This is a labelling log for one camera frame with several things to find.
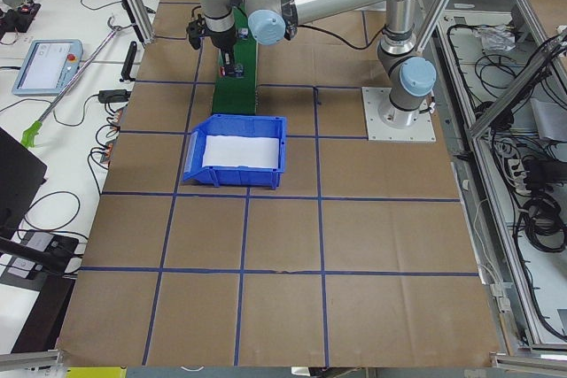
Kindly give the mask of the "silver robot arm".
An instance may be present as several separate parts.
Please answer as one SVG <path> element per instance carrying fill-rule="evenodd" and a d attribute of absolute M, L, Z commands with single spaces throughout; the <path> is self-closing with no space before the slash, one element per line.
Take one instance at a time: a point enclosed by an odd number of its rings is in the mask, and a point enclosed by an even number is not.
<path fill-rule="evenodd" d="M 423 100 L 431 93 L 437 73 L 431 62 L 418 57 L 414 11 L 416 0 L 199 0 L 201 13 L 187 27 L 188 41 L 198 49 L 210 37 L 221 51 L 224 70 L 235 66 L 237 28 L 233 10 L 243 6 L 249 31 L 262 45 L 291 39 L 298 27 L 377 2 L 386 3 L 386 20 L 377 54 L 392 82 L 388 97 L 378 106 L 388 126 L 412 126 Z"/>

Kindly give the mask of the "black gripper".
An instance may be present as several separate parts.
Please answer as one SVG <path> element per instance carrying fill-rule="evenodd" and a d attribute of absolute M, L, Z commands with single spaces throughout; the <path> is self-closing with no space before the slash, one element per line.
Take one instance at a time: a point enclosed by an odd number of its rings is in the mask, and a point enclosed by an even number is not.
<path fill-rule="evenodd" d="M 236 45 L 236 28 L 231 27 L 222 32 L 210 32 L 213 45 L 220 50 L 224 68 L 235 67 L 234 46 Z"/>

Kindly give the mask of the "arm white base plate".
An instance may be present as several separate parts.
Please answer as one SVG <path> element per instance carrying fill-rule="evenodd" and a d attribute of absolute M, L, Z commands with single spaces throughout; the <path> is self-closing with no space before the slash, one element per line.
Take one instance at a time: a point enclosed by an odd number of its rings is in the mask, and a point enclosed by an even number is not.
<path fill-rule="evenodd" d="M 435 143 L 431 114 L 423 99 L 413 112 L 404 112 L 390 102 L 390 88 L 362 87 L 362 99 L 368 139 L 386 143 Z"/>

